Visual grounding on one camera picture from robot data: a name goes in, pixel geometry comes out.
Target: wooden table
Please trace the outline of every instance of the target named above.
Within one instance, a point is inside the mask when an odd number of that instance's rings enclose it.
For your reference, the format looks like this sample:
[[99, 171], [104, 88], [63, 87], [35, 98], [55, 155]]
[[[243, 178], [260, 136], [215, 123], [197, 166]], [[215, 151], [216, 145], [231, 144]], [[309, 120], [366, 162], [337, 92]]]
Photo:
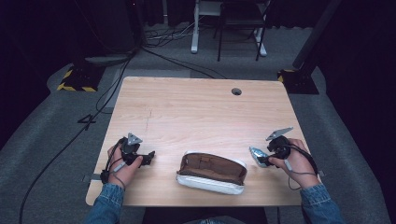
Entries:
[[[242, 94], [232, 94], [234, 88]], [[289, 126], [294, 130], [285, 136], [306, 145], [286, 90], [277, 81], [126, 77], [94, 172], [105, 168], [107, 150], [133, 133], [143, 140], [139, 154], [156, 154], [127, 188], [125, 205], [299, 205], [299, 191], [289, 188], [288, 176], [275, 167], [260, 168], [248, 150], [253, 146], [272, 154], [265, 138]], [[224, 195], [179, 185], [176, 171], [187, 150], [245, 162], [245, 191]], [[93, 204], [101, 189], [100, 181], [91, 182], [87, 204]]]

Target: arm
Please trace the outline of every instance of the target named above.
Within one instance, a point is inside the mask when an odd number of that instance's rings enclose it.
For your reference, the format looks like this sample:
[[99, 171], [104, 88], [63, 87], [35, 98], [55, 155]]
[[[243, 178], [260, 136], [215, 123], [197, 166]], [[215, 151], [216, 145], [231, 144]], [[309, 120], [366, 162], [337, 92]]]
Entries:
[[[111, 158], [110, 170], [113, 170], [122, 163], [120, 145]], [[125, 187], [127, 187], [134, 177], [134, 173], [140, 166], [143, 158], [138, 157], [130, 166], [124, 166], [116, 173], [112, 173], [108, 178], [108, 183], [103, 185], [102, 192], [96, 198], [90, 213], [85, 218], [84, 223], [108, 223], [114, 224], [120, 220], [120, 210], [123, 202]]]
[[[289, 139], [302, 150], [306, 148], [301, 140]], [[302, 188], [300, 191], [303, 209], [312, 223], [345, 223], [340, 210], [329, 192], [320, 183], [309, 161], [296, 150], [291, 150], [288, 161], [294, 172], [290, 172], [283, 160], [270, 158], [269, 162], [282, 168]]]

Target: hole in table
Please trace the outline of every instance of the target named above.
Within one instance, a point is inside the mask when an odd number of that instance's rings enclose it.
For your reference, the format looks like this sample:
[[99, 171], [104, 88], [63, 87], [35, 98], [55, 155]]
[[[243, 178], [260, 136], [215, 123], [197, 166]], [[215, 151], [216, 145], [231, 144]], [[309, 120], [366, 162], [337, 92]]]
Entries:
[[231, 92], [232, 92], [234, 95], [240, 95], [240, 94], [242, 94], [242, 91], [241, 91], [240, 89], [238, 89], [238, 88], [233, 88], [233, 89], [231, 90]]

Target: chair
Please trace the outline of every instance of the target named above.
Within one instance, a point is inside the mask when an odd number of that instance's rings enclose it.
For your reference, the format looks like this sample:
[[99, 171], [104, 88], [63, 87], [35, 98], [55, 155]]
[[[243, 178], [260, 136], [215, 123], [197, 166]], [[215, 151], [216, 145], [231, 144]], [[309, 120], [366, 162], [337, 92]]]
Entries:
[[250, 33], [248, 38], [251, 38], [253, 36], [256, 29], [262, 28], [259, 48], [256, 55], [256, 61], [259, 60], [260, 49], [262, 47], [262, 40], [265, 30], [264, 15], [267, 9], [268, 7], [264, 10], [263, 13], [261, 13], [259, 6], [256, 4], [256, 1], [252, 0], [224, 0], [222, 2], [220, 6], [219, 24], [213, 36], [214, 38], [216, 38], [216, 34], [219, 29], [220, 37], [218, 62], [220, 61], [222, 35], [223, 29], [225, 28], [234, 28], [238, 30], [252, 29], [252, 32]]

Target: person's right hand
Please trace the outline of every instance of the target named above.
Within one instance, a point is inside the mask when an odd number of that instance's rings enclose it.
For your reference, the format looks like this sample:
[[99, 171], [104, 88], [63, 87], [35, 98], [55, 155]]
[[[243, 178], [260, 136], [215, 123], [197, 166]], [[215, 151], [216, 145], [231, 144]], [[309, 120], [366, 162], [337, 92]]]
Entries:
[[[117, 149], [114, 151], [114, 155], [111, 158], [111, 163], [113, 164], [109, 169], [110, 172], [113, 171], [118, 165], [122, 163], [121, 159], [121, 144], [118, 145]], [[107, 155], [111, 154], [113, 147], [107, 151]], [[120, 170], [116, 173], [110, 173], [108, 177], [108, 183], [116, 184], [120, 186], [122, 189], [127, 188], [128, 185], [131, 184], [132, 179], [134, 178], [134, 173], [136, 172], [137, 168], [139, 168], [140, 164], [142, 163], [143, 157], [139, 156], [134, 160], [131, 165], [124, 165]]]
[[[291, 144], [296, 145], [300, 149], [307, 151], [304, 143], [299, 139], [289, 139]], [[291, 149], [288, 161], [293, 172], [288, 170], [284, 160], [280, 160], [274, 157], [270, 157], [269, 162], [273, 165], [282, 168], [291, 179], [295, 180], [303, 189], [313, 187], [320, 183], [318, 177], [315, 175], [314, 169], [309, 163], [308, 159], [303, 156], [300, 152]]]

